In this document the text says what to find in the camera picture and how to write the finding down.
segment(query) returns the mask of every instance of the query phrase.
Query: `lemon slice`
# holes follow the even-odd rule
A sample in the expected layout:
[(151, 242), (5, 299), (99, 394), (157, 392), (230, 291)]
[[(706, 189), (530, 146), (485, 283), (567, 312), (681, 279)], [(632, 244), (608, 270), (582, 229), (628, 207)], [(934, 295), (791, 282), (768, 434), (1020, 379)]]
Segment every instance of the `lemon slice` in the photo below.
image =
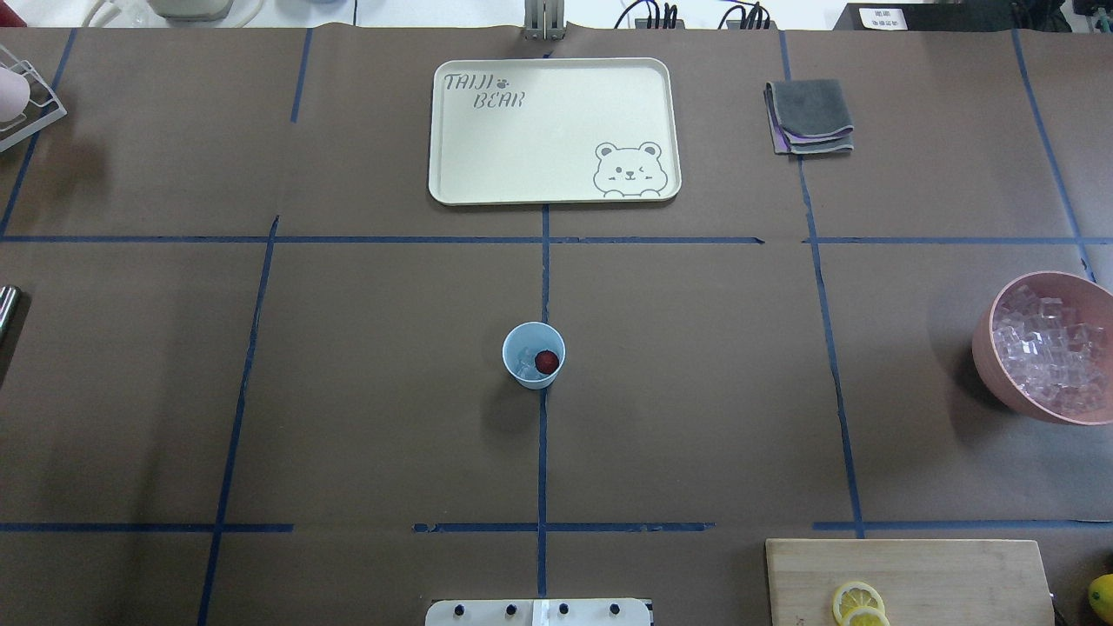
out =
[(859, 607), (877, 609), (883, 617), (885, 616), (885, 603), (881, 601), (881, 595), (877, 593), (877, 589), (860, 580), (851, 580), (843, 585), (831, 598), (831, 613), (835, 615), (835, 622), (841, 626), (846, 626), (844, 624), (846, 618)]
[(871, 606), (859, 606), (843, 619), (840, 626), (889, 626), (885, 613)]

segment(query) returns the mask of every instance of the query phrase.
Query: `red fruit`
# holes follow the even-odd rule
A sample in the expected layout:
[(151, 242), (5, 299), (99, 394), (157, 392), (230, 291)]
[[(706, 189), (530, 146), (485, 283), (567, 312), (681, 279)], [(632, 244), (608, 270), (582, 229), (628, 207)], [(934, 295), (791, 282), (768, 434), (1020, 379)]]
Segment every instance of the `red fruit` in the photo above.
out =
[(533, 364), (538, 366), (539, 372), (548, 376), (556, 371), (556, 368), (560, 365), (560, 359), (556, 358), (556, 353), (552, 350), (542, 350), (533, 359)]

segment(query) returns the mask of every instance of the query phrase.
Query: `bear illustration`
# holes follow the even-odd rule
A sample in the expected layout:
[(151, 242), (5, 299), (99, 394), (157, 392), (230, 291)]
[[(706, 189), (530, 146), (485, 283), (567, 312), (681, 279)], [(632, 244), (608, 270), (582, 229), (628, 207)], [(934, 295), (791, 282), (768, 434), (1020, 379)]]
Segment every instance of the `bear illustration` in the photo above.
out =
[(611, 197), (661, 197), (669, 177), (661, 167), (661, 146), (646, 141), (637, 148), (599, 144), (595, 187)]

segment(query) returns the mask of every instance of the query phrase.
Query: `blue tape line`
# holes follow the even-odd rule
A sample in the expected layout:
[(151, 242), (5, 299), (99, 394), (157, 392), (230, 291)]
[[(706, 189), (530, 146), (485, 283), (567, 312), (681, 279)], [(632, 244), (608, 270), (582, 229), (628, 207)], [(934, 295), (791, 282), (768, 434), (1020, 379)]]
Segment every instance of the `blue tape line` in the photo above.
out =
[(549, 323), (549, 205), (541, 207), (541, 321)]
[(293, 524), (226, 524), (221, 529), (221, 532), (286, 534), (293, 531)]
[(538, 597), (549, 594), (548, 581), (548, 524), (549, 524), (549, 389), (539, 395), (541, 427), (538, 437)]
[(785, 70), (785, 80), (792, 80), (792, 67), (788, 62), (788, 39), (784, 30), (778, 30), (777, 35), (780, 36), (780, 65)]
[(263, 313), (263, 300), (267, 293), (267, 281), (270, 277), (270, 261), (275, 252), (275, 233), (278, 232), (278, 217), (270, 224), (267, 237), (267, 251), (263, 257), (263, 272), (259, 276), (259, 291), (255, 296), (255, 313), (252, 317), (252, 332), (247, 340), (247, 355), (244, 358), (244, 373), (239, 381), (239, 398), (236, 400), (236, 418), (232, 423), (232, 439), (228, 442), (228, 457), (224, 466), (224, 481), (220, 486), (220, 500), (216, 509), (216, 525), (213, 529), (213, 542), (209, 546), (209, 560), (205, 569), (205, 587), (201, 591), (201, 605), (197, 614), (197, 625), (208, 622), (209, 600), (213, 597), (213, 581), (216, 578), (216, 564), (220, 555), (220, 535), (224, 531), (224, 520), (228, 510), (228, 493), (232, 491), (232, 472), (236, 467), (236, 450), (239, 447), (239, 431), (244, 423), (244, 409), (247, 404), (247, 384), (252, 378), (252, 365), (255, 361), (255, 344), (259, 336), (259, 316)]
[(265, 244), (266, 237), (162, 235), (6, 235), (8, 243), (37, 244)]
[[(0, 532), (213, 532), (213, 524), (0, 522)], [(233, 524), (225, 532), (293, 532), (293, 524)]]
[(452, 237), (408, 235), (288, 235), (275, 238), (280, 244), (540, 244), (541, 237)]
[(553, 244), (764, 244), (757, 237), (551, 237)]
[[(805, 239), (801, 243), (810, 243)], [(816, 237), (818, 244), (1074, 245), (1073, 237)]]
[(709, 521), (659, 521), (641, 524), (549, 524), (550, 532), (703, 532), (715, 528)]
[(843, 463), (846, 466), (846, 482), (850, 492), (850, 510), (855, 520), (855, 532), (859, 539), (865, 538), (866, 529), (861, 520), (861, 503), (858, 499), (858, 478), (854, 469), (854, 450), (850, 447), (850, 428), (846, 420), (846, 402), (843, 398), (843, 379), (838, 371), (838, 354), (835, 351), (835, 331), (831, 327), (830, 306), (827, 302), (827, 284), (824, 282), (823, 261), (819, 256), (819, 236), (816, 234), (816, 217), (811, 208), (811, 193), (804, 176), (804, 157), (796, 157), (800, 170), (800, 189), (804, 193), (804, 204), (808, 209), (808, 235), (811, 239), (811, 264), (816, 272), (816, 288), (819, 291), (819, 312), (824, 319), (824, 335), (827, 341), (827, 360), (830, 362), (831, 378), (835, 380), (835, 400), (838, 405), (839, 430), (843, 436)]
[(1024, 81), (1024, 91), (1028, 96), (1028, 105), (1032, 107), (1032, 116), (1036, 121), (1036, 130), (1040, 131), (1040, 140), (1043, 141), (1044, 153), (1047, 155), (1047, 163), (1051, 165), (1051, 174), (1055, 178), (1055, 187), (1058, 189), (1058, 197), (1063, 200), (1063, 208), (1066, 211), (1066, 221), (1071, 224), (1071, 232), (1078, 244), (1078, 254), (1083, 267), (1086, 270), (1086, 277), (1097, 282), (1094, 276), (1093, 265), (1090, 263), (1090, 253), (1082, 244), (1082, 231), (1078, 228), (1078, 221), (1074, 215), (1074, 206), (1070, 196), (1066, 195), (1066, 185), (1063, 184), (1063, 175), (1058, 169), (1058, 160), (1055, 158), (1055, 150), (1051, 147), (1051, 139), (1047, 138), (1047, 129), (1044, 127), (1043, 116), (1040, 115), (1040, 105), (1036, 104), (1035, 91), (1032, 90), (1032, 80), (1028, 78), (1028, 67), (1024, 62), (1024, 50), (1021, 48), (1021, 31), (1013, 29), (1013, 50), (1016, 51), (1016, 63), (1021, 68), (1021, 79)]
[(0, 532), (211, 532), (211, 524), (8, 522)]
[(302, 109), (302, 89), (305, 87), (305, 69), (309, 66), (309, 46), (313, 43), (313, 29), (305, 29), (305, 43), (302, 46), (302, 68), (297, 71), (297, 88), (294, 90), (294, 108), (289, 111), (290, 124), (297, 124), (297, 114)]
[(538, 525), (528, 524), (415, 524), (416, 534), (434, 535), (439, 532), (536, 532)]
[[(55, 78), (50, 81), (50, 88), (58, 90), (58, 85), (66, 71), (66, 63), (69, 62), (70, 50), (73, 49), (73, 41), (77, 39), (77, 29), (71, 28), (69, 39), (66, 40), (66, 48), (62, 57), (58, 60), (58, 69), (55, 70)], [(39, 111), (39, 119), (47, 115), (46, 109)], [(23, 188), (23, 178), (27, 177), (27, 169), (31, 166), (31, 157), (35, 156), (35, 147), (39, 145), (39, 133), (31, 136), (27, 144), (27, 151), (23, 153), (23, 163), (19, 166), (19, 174), (16, 175), (16, 183), (11, 186), (11, 195), (8, 196), (8, 206), (4, 207), (3, 218), (0, 219), (0, 236), (8, 232), (8, 223), (11, 222), (11, 214), (16, 211), (16, 200), (19, 199), (19, 192)]]
[[(982, 530), (1001, 528), (1032, 528), (1032, 529), (1056, 529), (1056, 528), (1091, 528), (1094, 526), (1105, 526), (1113, 521), (1086, 521), (1078, 519), (967, 519), (946, 521), (868, 521), (865, 524), (866, 530)], [(857, 524), (853, 521), (817, 521), (811, 525), (817, 531), (849, 531), (855, 530)]]

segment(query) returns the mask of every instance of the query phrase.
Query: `white label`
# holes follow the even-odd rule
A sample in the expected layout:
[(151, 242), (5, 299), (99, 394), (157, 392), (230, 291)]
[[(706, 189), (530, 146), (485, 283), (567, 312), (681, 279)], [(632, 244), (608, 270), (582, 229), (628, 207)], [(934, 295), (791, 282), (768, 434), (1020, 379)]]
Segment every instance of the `white label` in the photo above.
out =
[(870, 30), (908, 30), (900, 9), (858, 9), (858, 14), (861, 16), (861, 26)]

